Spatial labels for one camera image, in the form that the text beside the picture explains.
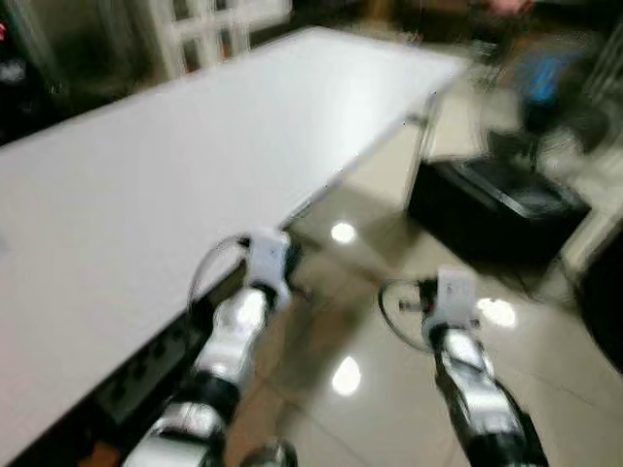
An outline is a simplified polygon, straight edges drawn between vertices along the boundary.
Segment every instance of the black cable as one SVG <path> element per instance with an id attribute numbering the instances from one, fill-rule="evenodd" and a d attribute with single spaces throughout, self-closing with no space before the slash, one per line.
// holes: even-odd
<path id="1" fill-rule="evenodd" d="M 398 279 L 398 280 L 389 280 L 387 282 L 384 282 L 383 285 L 381 286 L 381 288 L 379 289 L 379 295 L 378 295 L 378 301 L 379 301 L 379 309 L 381 310 L 381 316 L 383 317 L 383 319 L 385 320 L 385 323 L 387 323 L 387 326 L 389 326 L 389 329 L 393 332 L 393 334 L 395 334 L 401 341 L 403 341 L 404 343 L 406 343 L 407 345 L 409 345 L 411 348 L 413 348 L 414 350 L 418 350 L 420 352 L 423 353 L 432 353 L 432 350 L 430 348 L 428 348 L 428 346 L 426 345 L 422 345 L 418 342 L 412 341 L 407 335 L 405 335 L 400 328 L 398 328 L 398 326 L 396 326 L 394 324 L 394 322 L 389 318 L 389 315 L 387 314 L 387 310 L 385 308 L 385 301 L 384 301 L 384 295 L 385 292 L 387 291 L 387 289 L 389 288 L 389 286 L 394 285 L 396 283 L 404 283 L 404 284 L 409 284 L 409 285 L 415 285 L 418 286 L 418 282 L 413 282 L 413 281 L 409 281 L 409 280 L 403 280 L 403 279 Z"/>
<path id="2" fill-rule="evenodd" d="M 248 246 L 249 239 L 248 236 L 244 235 L 230 235 L 221 241 L 219 241 L 216 245 L 210 248 L 199 261 L 195 272 L 193 273 L 193 279 L 191 280 L 191 285 L 188 290 L 188 299 L 186 302 L 186 310 L 184 314 L 184 358 L 189 359 L 191 356 L 192 350 L 192 327 L 193 327 L 193 311 L 195 307 L 195 303 L 197 302 L 196 296 L 198 293 L 199 286 L 201 281 L 205 275 L 205 271 L 209 266 L 211 266 L 218 254 L 225 251 L 227 247 L 242 245 Z"/>

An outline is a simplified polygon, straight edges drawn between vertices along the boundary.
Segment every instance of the beige floor tile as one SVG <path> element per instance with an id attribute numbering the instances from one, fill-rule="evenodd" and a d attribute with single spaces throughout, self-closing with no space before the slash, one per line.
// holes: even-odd
<path id="1" fill-rule="evenodd" d="M 402 126 L 372 157 L 345 176 L 344 185 L 400 208 L 413 184 L 419 132 L 417 126 Z"/>
<path id="2" fill-rule="evenodd" d="M 370 465 L 442 466 L 454 433 L 433 359 L 389 331 L 369 292 L 327 305 L 269 383 Z"/>
<path id="3" fill-rule="evenodd" d="M 274 438 L 295 446 L 301 466 L 366 467 L 348 447 L 262 384 L 228 433 L 226 465 L 238 466 L 248 452 Z"/>
<path id="4" fill-rule="evenodd" d="M 565 390 L 494 359 L 498 377 L 536 426 L 552 466 L 623 465 L 623 423 Z"/>
<path id="5" fill-rule="evenodd" d="M 315 244 L 326 248 L 333 258 L 352 267 L 359 267 L 373 274 L 387 273 L 384 237 L 400 215 L 400 207 L 378 200 L 356 188 L 343 186 L 329 196 L 291 227 Z M 337 241 L 333 229 L 346 223 L 355 231 L 348 243 Z"/>
<path id="6" fill-rule="evenodd" d="M 431 276 L 441 266 L 468 268 L 443 243 L 406 215 L 396 218 L 379 249 L 392 275 L 398 278 Z"/>
<path id="7" fill-rule="evenodd" d="M 455 443 L 452 458 L 445 467 L 471 467 L 458 442 Z"/>
<path id="8" fill-rule="evenodd" d="M 367 280 L 355 272 L 340 266 L 325 253 L 309 248 L 306 248 L 302 264 L 293 276 L 293 283 L 308 291 L 310 296 L 304 298 L 295 294 L 292 304 L 272 317 L 255 351 L 255 369 L 260 377 L 267 377 L 284 356 L 297 352 L 300 340 L 309 334 L 304 333 L 313 323 L 317 325 L 315 317 L 330 301 L 342 300 L 343 297 L 358 298 L 362 296 L 362 289 L 366 292 L 373 289 Z M 340 329 L 333 327 L 331 331 L 338 332 Z M 331 341 L 334 335 L 324 333 L 323 337 Z M 339 337 L 330 343 L 338 344 Z"/>
<path id="9" fill-rule="evenodd" d="M 594 344 L 576 311 L 523 300 L 492 279 L 480 282 L 480 297 L 498 299 L 501 312 L 514 316 L 510 327 L 481 320 L 480 336 L 492 355 L 623 420 L 623 377 Z"/>

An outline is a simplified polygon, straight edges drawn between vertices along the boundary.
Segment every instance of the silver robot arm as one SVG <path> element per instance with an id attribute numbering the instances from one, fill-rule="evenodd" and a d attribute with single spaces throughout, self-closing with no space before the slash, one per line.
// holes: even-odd
<path id="1" fill-rule="evenodd" d="M 454 269 L 420 283 L 422 334 L 458 440 L 472 466 L 547 466 L 530 417 L 497 381 L 473 335 L 474 289 L 470 274 Z"/>
<path id="2" fill-rule="evenodd" d="M 190 380 L 172 397 L 125 466 L 220 465 L 226 428 L 253 376 L 253 347 L 270 317 L 290 301 L 285 277 L 297 256 L 285 233 L 252 234 L 248 248 L 244 286 L 217 307 L 213 332 Z"/>

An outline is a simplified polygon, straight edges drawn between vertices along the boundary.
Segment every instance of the black container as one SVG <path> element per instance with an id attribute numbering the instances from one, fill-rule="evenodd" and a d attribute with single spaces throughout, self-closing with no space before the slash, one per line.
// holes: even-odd
<path id="1" fill-rule="evenodd" d="M 422 163 L 408 211 L 467 261 L 545 265 L 590 212 L 575 192 L 493 159 Z"/>

